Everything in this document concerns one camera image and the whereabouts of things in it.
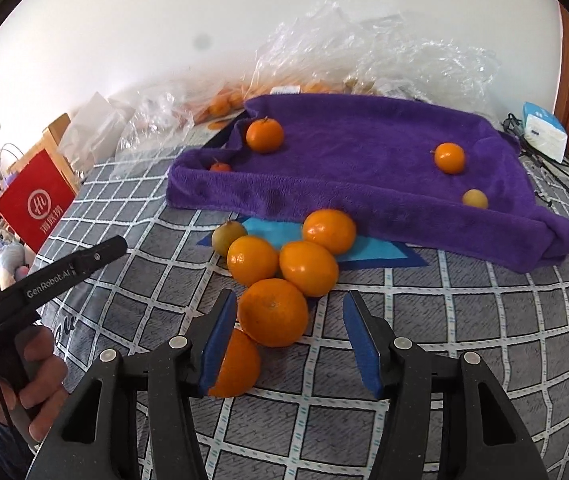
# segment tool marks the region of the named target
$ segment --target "wall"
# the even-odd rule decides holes
[[[252,52],[321,0],[24,0],[0,29],[0,146],[26,149],[93,92]],[[553,108],[561,25],[555,0],[354,0],[360,16],[426,12],[461,43],[494,50],[501,115]]]

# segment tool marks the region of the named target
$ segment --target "blue gripper pad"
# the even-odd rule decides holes
[[[379,376],[379,354],[350,294],[347,294],[342,302],[342,317],[351,348],[355,352],[362,383],[376,399],[381,399],[383,386]]]
[[[200,360],[201,373],[198,383],[198,390],[202,396],[207,395],[215,381],[218,380],[220,366],[222,365],[224,354],[227,352],[227,346],[229,346],[229,340],[231,339],[237,316],[238,298],[234,292],[231,292],[222,307],[222,311],[206,345],[204,345],[204,350],[202,350],[202,358]]]

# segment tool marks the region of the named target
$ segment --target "person's sleeve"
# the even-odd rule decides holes
[[[34,454],[22,438],[14,438],[11,430],[0,424],[0,466],[12,480],[24,480]]]

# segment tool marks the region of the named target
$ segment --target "screw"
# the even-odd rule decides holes
[[[103,363],[109,363],[111,361],[113,361],[117,356],[117,352],[115,350],[113,350],[112,348],[109,348],[107,350],[104,350],[101,354],[100,354],[100,360]]]
[[[177,335],[175,337],[172,337],[169,340],[168,345],[171,348],[178,349],[178,348],[184,348],[187,343],[188,343],[188,341],[187,341],[186,337],[181,336],[181,335]]]
[[[464,354],[464,360],[470,365],[479,365],[482,359],[475,352],[467,352]]]
[[[408,350],[413,346],[413,341],[406,337],[396,337],[395,341],[393,342],[395,348],[399,348],[400,350]]]

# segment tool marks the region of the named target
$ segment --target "purple towel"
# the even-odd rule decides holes
[[[251,116],[277,119],[284,146],[258,155],[238,123],[226,148],[182,153],[169,174],[177,208],[229,210],[302,222],[317,209],[348,213],[359,234],[474,256],[528,272],[569,253],[569,220],[536,205],[519,147],[476,115],[418,102],[343,95],[273,95],[247,103]],[[434,150],[456,142],[467,154],[459,175],[436,168]],[[233,173],[207,171],[215,161]],[[481,189],[490,210],[465,206]]]

